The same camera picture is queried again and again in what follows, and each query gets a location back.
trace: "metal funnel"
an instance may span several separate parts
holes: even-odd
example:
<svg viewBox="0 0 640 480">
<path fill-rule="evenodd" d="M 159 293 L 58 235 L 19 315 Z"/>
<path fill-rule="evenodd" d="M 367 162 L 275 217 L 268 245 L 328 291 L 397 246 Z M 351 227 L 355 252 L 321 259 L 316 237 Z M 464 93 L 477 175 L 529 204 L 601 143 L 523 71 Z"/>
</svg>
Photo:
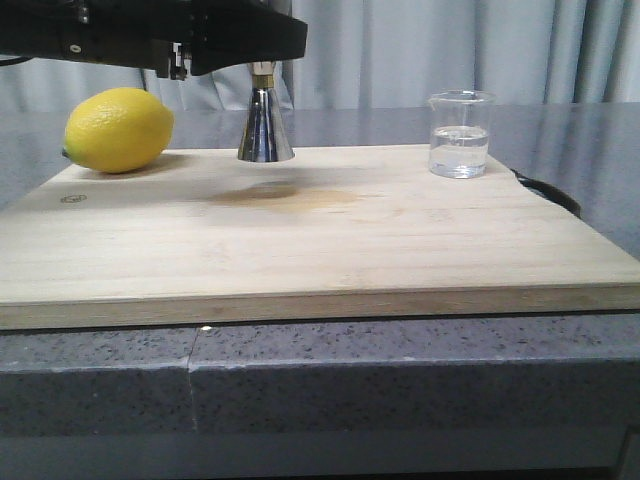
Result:
<svg viewBox="0 0 640 480">
<path fill-rule="evenodd" d="M 238 149 L 247 162 L 280 162 L 294 157 L 282 124 L 280 103 L 274 88 L 275 62 L 249 64 L 253 88 L 249 115 Z"/>
</svg>

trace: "granite countertop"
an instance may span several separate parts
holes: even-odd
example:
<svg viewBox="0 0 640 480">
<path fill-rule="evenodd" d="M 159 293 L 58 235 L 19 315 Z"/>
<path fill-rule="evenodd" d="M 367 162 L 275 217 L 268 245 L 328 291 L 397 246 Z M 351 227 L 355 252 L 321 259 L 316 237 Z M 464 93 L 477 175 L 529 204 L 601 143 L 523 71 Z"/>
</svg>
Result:
<svg viewBox="0 0 640 480">
<path fill-rule="evenodd" d="M 429 123 L 427 109 L 284 117 L 294 147 L 426 143 Z M 179 113 L 171 147 L 235 148 L 244 118 Z M 59 155 L 65 121 L 0 118 L 0 208 L 68 164 Z M 569 193 L 585 222 L 640 258 L 639 122 L 640 104 L 497 107 L 490 152 Z M 80 458 L 103 465 L 93 478 L 610 466 L 640 419 L 639 320 L 558 312 L 0 332 L 0 451 L 10 453 L 0 477 L 38 478 L 36 448 L 67 459 L 49 478 L 76 478 L 73 465 L 82 478 Z M 371 456 L 460 432 L 466 440 L 438 447 L 441 455 L 412 447 Z M 354 435 L 361 450 L 350 460 L 331 454 L 353 448 Z M 484 455 L 460 453 L 470 438 L 486 443 Z M 141 439 L 179 460 L 158 455 L 118 470 L 108 454 L 96 456 L 126 457 Z M 226 460 L 203 456 L 203 446 L 223 448 L 220 439 Z M 229 461 L 256 439 L 278 449 Z M 544 448 L 505 450 L 518 441 Z M 324 453 L 307 458 L 318 445 Z M 453 453 L 457 463 L 447 460 Z"/>
</svg>

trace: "curtain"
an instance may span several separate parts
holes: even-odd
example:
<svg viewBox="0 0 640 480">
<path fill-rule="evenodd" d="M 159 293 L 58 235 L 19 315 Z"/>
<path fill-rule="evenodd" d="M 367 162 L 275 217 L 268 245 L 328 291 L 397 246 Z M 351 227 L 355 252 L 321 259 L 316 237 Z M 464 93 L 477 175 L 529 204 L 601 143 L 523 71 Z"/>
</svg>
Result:
<svg viewBox="0 0 640 480">
<path fill-rule="evenodd" d="M 499 103 L 640 101 L 640 0 L 272 0 L 309 24 L 280 65 L 283 108 L 423 106 L 448 88 Z M 244 109 L 245 66 L 184 82 L 32 60 L 0 68 L 0 112 L 69 111 L 107 88 L 146 88 L 174 110 Z"/>
</svg>

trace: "lemon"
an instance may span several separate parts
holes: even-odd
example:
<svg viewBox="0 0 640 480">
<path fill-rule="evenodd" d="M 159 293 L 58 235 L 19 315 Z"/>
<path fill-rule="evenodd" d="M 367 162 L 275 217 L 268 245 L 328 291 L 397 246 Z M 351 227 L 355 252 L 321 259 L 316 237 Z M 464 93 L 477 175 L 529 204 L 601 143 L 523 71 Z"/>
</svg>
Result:
<svg viewBox="0 0 640 480">
<path fill-rule="evenodd" d="M 83 167 L 129 172 L 158 157 L 172 131 L 173 113 L 152 94 L 139 88 L 112 88 L 71 112 L 63 152 Z"/>
</svg>

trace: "wooden board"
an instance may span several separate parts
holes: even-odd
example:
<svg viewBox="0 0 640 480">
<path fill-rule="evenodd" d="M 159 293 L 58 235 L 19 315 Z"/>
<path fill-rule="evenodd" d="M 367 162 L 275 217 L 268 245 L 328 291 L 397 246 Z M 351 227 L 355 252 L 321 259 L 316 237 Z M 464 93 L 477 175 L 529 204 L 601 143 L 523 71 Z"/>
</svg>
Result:
<svg viewBox="0 0 640 480">
<path fill-rule="evenodd" d="M 235 153 L 71 166 L 0 214 L 0 328 L 640 308 L 640 263 L 494 159 L 452 180 L 426 145 Z"/>
</svg>

